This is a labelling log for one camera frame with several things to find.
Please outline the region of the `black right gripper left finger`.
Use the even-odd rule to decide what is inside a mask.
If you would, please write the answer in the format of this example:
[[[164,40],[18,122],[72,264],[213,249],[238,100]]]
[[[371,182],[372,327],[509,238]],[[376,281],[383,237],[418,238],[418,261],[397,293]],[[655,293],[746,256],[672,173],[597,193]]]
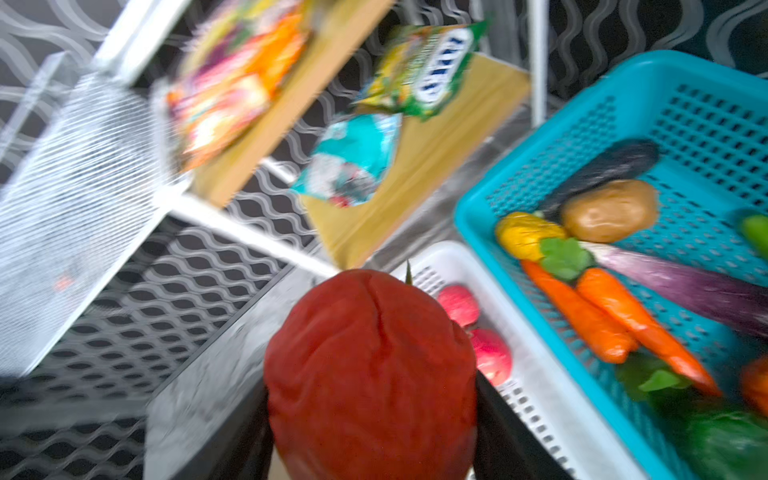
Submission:
[[[268,392],[256,383],[174,479],[267,479],[274,447]]]

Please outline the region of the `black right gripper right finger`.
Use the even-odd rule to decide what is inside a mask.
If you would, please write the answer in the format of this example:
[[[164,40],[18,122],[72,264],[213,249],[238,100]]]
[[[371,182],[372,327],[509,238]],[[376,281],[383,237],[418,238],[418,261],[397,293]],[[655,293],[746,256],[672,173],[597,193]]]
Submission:
[[[476,372],[476,479],[570,479],[496,388]]]

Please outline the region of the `red tomato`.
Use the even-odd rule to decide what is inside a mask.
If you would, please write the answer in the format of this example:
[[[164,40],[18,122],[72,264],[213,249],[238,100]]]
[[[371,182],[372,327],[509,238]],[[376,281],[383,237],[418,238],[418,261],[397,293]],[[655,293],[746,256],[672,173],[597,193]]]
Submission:
[[[476,359],[428,294],[348,270],[308,291],[264,360],[293,479],[462,479],[477,443]]]

